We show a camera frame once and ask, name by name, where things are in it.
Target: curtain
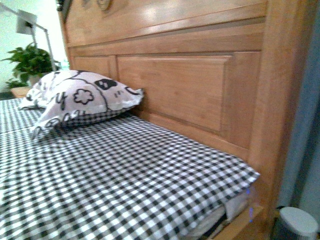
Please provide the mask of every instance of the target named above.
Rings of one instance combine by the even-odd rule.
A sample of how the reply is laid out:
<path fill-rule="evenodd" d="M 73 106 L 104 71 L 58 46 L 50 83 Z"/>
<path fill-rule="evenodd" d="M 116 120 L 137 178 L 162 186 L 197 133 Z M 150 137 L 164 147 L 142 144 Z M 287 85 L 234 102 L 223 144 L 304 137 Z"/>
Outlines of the curtain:
<path fill-rule="evenodd" d="M 320 225 L 320 2 L 313 25 L 278 206 L 300 208 Z"/>

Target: floor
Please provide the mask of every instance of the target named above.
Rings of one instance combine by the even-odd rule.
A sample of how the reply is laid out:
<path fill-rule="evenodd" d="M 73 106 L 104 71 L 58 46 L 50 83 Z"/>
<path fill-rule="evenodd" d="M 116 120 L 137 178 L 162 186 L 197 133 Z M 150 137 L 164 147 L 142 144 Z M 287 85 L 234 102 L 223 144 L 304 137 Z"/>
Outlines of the floor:
<path fill-rule="evenodd" d="M 1 100 L 8 100 L 8 99 L 14 99 L 15 97 L 11 92 L 0 92 L 0 101 Z"/>

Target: black and white checkered fabric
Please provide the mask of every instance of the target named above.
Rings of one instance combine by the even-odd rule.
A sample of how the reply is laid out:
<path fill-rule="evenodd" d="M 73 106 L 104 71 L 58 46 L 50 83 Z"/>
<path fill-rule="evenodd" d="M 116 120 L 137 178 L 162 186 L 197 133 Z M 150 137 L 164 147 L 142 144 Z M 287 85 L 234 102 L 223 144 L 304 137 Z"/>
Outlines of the black and white checkered fabric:
<path fill-rule="evenodd" d="M 98 122 L 103 122 L 106 121 L 110 118 L 114 118 L 115 116 L 118 116 L 119 114 L 122 114 L 133 107 L 129 108 L 122 108 L 120 110 L 113 110 L 113 111 L 105 111 L 105 112 L 99 112 L 99 113 L 94 113 L 94 114 L 85 114 L 81 116 L 77 116 L 75 118 L 72 118 L 70 120 L 63 121 L 59 123 L 58 125 L 51 124 L 49 121 L 45 127 L 40 127 L 37 126 L 35 130 L 32 132 L 31 139 L 34 140 L 37 136 L 45 136 L 47 134 L 52 133 L 53 128 L 58 128 L 58 127 L 77 127 L 81 125 L 88 125 L 88 124 L 94 124 Z"/>
<path fill-rule="evenodd" d="M 129 113 L 31 141 L 18 101 L 0 101 L 0 239 L 177 240 L 259 176 Z"/>

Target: white pillow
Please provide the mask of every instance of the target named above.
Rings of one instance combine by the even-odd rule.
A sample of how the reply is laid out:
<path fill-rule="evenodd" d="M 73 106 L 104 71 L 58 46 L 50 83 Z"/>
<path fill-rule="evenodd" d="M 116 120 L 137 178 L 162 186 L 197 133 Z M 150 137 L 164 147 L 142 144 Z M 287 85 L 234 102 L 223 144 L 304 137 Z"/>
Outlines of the white pillow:
<path fill-rule="evenodd" d="M 32 138 L 60 125 L 91 124 L 115 117 L 138 105 L 143 90 L 106 76 L 81 70 L 51 72 L 27 93 L 20 110 L 45 108 L 32 128 Z"/>

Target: lamp arm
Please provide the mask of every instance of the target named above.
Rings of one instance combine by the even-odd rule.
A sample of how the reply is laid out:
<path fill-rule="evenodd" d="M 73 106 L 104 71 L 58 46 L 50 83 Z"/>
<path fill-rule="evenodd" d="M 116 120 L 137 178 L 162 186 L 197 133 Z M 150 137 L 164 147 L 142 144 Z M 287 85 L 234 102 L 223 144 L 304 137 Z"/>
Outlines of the lamp arm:
<path fill-rule="evenodd" d="M 36 48 L 38 48 L 34 26 L 31 23 L 30 23 L 30 31 L 31 31 L 31 35 L 32 35 L 32 39 L 33 39 L 34 45 L 35 45 Z"/>
<path fill-rule="evenodd" d="M 55 65 L 55 60 L 54 60 L 54 57 L 53 57 L 53 53 L 52 53 L 52 49 L 51 49 L 51 45 L 50 45 L 50 41 L 49 41 L 48 29 L 44 28 L 43 26 L 40 26 L 39 24 L 37 24 L 35 22 L 30 21 L 29 19 L 27 19 L 26 17 L 22 16 L 18 12 L 14 11 L 11 8 L 9 8 L 6 5 L 4 5 L 1 1 L 0 1 L 0 8 L 3 8 L 4 10 L 6 10 L 6 11 L 18 16 L 19 18 L 25 20 L 27 23 L 30 23 L 32 26 L 36 26 L 36 27 L 38 27 L 38 28 L 40 28 L 41 30 L 44 31 L 45 38 L 46 38 L 46 41 L 47 41 L 47 44 L 48 44 L 48 48 L 49 48 L 49 56 L 50 56 L 50 61 L 51 61 L 51 67 L 52 67 L 53 71 L 56 71 L 57 68 L 56 68 L 56 65 Z M 34 35 L 32 35 L 32 37 L 33 37 L 34 44 L 37 46 L 36 38 L 34 37 Z"/>
<path fill-rule="evenodd" d="M 52 67 L 52 70 L 55 72 L 55 71 L 57 71 L 57 68 L 56 68 L 56 65 L 55 65 L 54 55 L 53 55 L 53 53 L 52 53 L 52 49 L 51 49 L 51 45 L 50 45 L 48 30 L 45 29 L 45 30 L 44 30 L 44 33 L 45 33 L 46 41 L 47 41 L 47 43 L 48 43 L 49 56 L 50 56 L 50 61 L 51 61 L 51 67 Z"/>

